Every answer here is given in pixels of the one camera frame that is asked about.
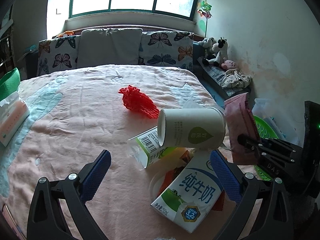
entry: white paper cup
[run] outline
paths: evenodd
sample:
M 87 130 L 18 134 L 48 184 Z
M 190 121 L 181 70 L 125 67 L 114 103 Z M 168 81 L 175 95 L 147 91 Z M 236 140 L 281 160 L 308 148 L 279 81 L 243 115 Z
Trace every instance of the white paper cup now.
M 162 109 L 158 117 L 160 146 L 217 149 L 225 134 L 224 115 L 213 107 Z

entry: plastic bag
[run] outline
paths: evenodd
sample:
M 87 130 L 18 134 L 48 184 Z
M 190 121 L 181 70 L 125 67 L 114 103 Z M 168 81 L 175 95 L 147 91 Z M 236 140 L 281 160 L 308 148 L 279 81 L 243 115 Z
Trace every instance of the plastic bag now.
M 29 114 L 28 106 L 17 91 L 0 102 L 0 142 L 4 146 L 8 145 Z

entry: headboard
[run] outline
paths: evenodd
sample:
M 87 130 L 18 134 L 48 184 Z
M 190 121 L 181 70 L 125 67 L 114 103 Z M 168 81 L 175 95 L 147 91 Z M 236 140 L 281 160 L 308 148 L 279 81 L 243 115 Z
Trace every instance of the headboard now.
M 80 35 L 83 30 L 86 29 L 107 29 L 107 28 L 141 28 L 144 32 L 156 32 L 156 31 L 177 31 L 177 32 L 183 32 L 182 30 L 176 30 L 176 29 L 170 29 L 166 27 L 159 27 L 159 26 L 148 26 L 148 25 L 124 25 L 124 24 L 118 24 L 118 25 L 100 25 L 100 26 L 91 26 L 91 27 L 84 27 L 80 29 L 75 30 L 68 30 L 73 31 L 75 35 Z M 195 34 L 193 37 L 194 41 L 202 41 L 204 39 L 203 36 Z

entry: green window frame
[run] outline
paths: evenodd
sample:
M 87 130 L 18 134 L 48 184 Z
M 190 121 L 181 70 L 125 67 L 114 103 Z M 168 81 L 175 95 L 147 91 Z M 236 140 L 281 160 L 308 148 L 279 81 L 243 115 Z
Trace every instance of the green window frame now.
M 168 16 L 174 16 L 177 18 L 182 18 L 185 20 L 193 21 L 193 18 L 195 16 L 196 7 L 198 0 L 193 0 L 192 8 L 190 17 L 186 17 L 184 15 L 170 13 L 170 12 L 163 12 L 156 10 L 156 3 L 157 0 L 153 1 L 153 7 L 152 10 L 138 10 L 138 9 L 111 9 L 111 0 L 109 0 L 109 8 L 106 10 L 99 10 L 99 11 L 91 11 L 91 12 L 85 12 L 85 13 L 79 13 L 79 14 L 72 14 L 73 9 L 73 0 L 70 0 L 70 6 L 69 6 L 69 18 L 79 17 L 83 15 L 89 15 L 89 14 L 96 14 L 96 13 L 104 13 L 104 12 L 148 12 L 148 13 L 155 13 L 155 14 L 162 14 L 162 15 L 168 15 Z

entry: milk carton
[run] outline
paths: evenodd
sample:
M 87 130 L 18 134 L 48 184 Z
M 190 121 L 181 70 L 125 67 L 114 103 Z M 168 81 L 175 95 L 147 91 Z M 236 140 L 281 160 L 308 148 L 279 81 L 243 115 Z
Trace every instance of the milk carton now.
M 198 151 L 151 206 L 192 233 L 211 210 L 222 190 L 210 165 L 210 153 Z

